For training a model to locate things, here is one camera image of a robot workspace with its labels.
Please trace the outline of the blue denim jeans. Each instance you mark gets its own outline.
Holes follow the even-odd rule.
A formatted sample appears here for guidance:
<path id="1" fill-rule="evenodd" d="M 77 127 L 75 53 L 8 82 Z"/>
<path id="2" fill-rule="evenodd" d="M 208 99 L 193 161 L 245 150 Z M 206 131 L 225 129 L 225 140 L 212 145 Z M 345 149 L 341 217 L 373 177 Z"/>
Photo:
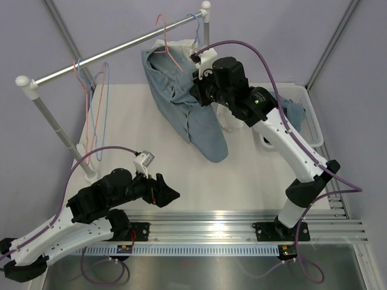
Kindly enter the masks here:
<path id="1" fill-rule="evenodd" d="M 196 65 L 189 49 L 164 46 L 143 50 L 141 61 L 158 110 L 179 136 L 210 162 L 219 163 L 229 154 L 221 126 L 211 106 L 200 106 L 190 94 Z"/>

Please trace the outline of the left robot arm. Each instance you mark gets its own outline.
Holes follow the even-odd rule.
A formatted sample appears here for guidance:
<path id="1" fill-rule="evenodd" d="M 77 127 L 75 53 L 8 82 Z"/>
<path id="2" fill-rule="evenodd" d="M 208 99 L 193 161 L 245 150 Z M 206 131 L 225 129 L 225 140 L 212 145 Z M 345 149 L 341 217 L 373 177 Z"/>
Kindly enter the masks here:
<path id="1" fill-rule="evenodd" d="M 118 206 L 142 199 L 163 208 L 180 194 L 158 173 L 155 178 L 126 169 L 115 169 L 67 201 L 58 217 L 18 239 L 1 240 L 1 254 L 10 260 L 2 269 L 5 278 L 24 283 L 73 253 L 101 241 L 133 237 L 132 225 Z"/>

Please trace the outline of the pink wire hanger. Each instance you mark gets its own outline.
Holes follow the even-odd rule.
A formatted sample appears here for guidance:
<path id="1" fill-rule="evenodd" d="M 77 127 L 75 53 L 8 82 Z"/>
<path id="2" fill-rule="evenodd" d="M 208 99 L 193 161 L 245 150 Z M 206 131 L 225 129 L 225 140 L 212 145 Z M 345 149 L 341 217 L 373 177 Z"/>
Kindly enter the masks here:
<path id="1" fill-rule="evenodd" d="M 81 58 L 78 58 L 73 62 L 73 71 L 76 75 L 78 82 L 81 84 L 85 91 L 85 126 L 86 126 L 86 145 L 84 145 L 85 153 L 93 150 L 94 140 L 96 136 L 96 129 L 94 126 L 93 110 L 91 108 L 92 101 L 92 87 L 91 82 L 86 78 L 86 75 L 82 72 L 80 67 Z"/>

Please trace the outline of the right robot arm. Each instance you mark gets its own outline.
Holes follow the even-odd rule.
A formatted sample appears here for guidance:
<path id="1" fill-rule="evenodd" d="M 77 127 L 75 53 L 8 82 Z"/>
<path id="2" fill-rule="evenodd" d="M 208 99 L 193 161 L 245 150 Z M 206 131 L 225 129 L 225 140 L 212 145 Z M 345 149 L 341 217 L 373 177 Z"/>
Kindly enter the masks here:
<path id="1" fill-rule="evenodd" d="M 315 152 L 280 115 L 280 102 L 263 87 L 252 87 L 241 62 L 223 57 L 212 62 L 190 57 L 198 64 L 193 73 L 190 94 L 201 106 L 212 103 L 225 106 L 234 117 L 262 135 L 281 154 L 296 179 L 285 191 L 287 200 L 273 222 L 255 223 L 257 238 L 291 241 L 295 239 L 302 214 L 323 192 L 340 164 Z"/>

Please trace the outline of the blue hanger with denim shirt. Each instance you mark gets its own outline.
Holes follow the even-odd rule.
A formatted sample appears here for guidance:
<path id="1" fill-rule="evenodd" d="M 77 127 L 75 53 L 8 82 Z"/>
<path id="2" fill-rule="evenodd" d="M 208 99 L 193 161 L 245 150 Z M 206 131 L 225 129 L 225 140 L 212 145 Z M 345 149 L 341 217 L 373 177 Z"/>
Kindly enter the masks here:
<path id="1" fill-rule="evenodd" d="M 93 106 L 92 106 L 92 101 L 94 99 L 94 91 L 95 89 L 93 88 L 94 85 L 96 85 L 96 81 L 98 78 L 102 78 L 102 84 L 100 87 L 100 93 L 99 97 L 97 98 L 97 110 L 94 112 Z M 105 112 L 103 113 L 103 121 L 102 121 L 102 137 L 100 141 L 100 145 L 104 146 L 105 145 L 105 135 L 106 135 L 106 126 L 107 126 L 107 116 L 108 116 L 108 103 L 109 103 L 109 87 L 110 87 L 110 67 L 107 62 L 103 62 L 99 71 L 97 72 L 96 75 L 92 77 L 91 80 L 91 87 L 92 87 L 92 101 L 91 101 L 91 108 L 93 110 L 93 116 L 94 116 L 94 126 L 96 129 L 96 136 L 94 140 L 94 147 L 93 149 L 97 149 L 99 147 L 99 137 L 97 133 L 97 129 L 99 128 L 99 123 L 100 123 L 100 116 L 101 116 L 101 111 L 102 111 L 102 101 L 105 101 Z"/>

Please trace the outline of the pink hanger with jeans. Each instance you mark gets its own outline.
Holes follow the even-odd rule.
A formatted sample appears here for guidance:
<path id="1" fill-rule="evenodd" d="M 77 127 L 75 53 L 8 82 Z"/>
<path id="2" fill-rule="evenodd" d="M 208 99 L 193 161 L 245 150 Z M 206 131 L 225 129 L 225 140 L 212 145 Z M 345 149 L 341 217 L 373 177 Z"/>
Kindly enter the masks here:
<path id="1" fill-rule="evenodd" d="M 184 71 L 183 67 L 180 65 L 178 60 L 175 58 L 177 56 L 179 60 L 182 60 L 182 57 L 184 56 L 182 47 L 176 46 L 175 43 L 172 43 L 172 49 L 169 47 L 169 42 L 167 41 L 167 35 L 166 35 L 166 27 L 167 27 L 167 21 L 164 14 L 160 13 L 156 20 L 155 20 L 155 26 L 158 25 L 159 19 L 162 18 L 164 22 L 164 29 L 163 29 L 163 41 L 164 41 L 164 50 L 158 50 L 160 47 L 157 47 L 155 51 L 152 52 L 151 56 L 160 56 L 160 55 L 168 55 L 169 59 L 173 61 L 175 66 L 180 70 Z"/>

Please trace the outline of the light blue denim shirt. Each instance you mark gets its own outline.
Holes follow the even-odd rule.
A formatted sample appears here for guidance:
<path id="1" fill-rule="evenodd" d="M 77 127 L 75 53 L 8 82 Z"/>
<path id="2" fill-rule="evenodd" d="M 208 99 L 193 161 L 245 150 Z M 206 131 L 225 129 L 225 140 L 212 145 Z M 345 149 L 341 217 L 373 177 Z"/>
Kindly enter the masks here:
<path id="1" fill-rule="evenodd" d="M 300 133 L 301 124 L 306 117 L 304 107 L 300 103 L 295 103 L 293 100 L 282 96 L 279 96 L 278 107 L 282 108 L 287 120 Z"/>

